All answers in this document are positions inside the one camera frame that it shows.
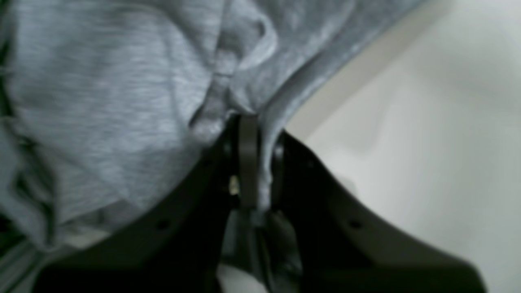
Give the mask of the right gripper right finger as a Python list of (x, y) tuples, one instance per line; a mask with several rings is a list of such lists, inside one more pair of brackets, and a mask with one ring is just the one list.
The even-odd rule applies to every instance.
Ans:
[(274, 202), (296, 234), (302, 293), (485, 293), (469, 262), (376, 215), (301, 141), (283, 132)]

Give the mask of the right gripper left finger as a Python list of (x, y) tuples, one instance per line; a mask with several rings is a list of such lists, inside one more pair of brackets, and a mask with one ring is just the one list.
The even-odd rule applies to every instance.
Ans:
[(47, 265), (34, 293), (213, 293), (231, 210), (257, 206), (258, 119), (234, 118), (166, 198), (104, 241)]

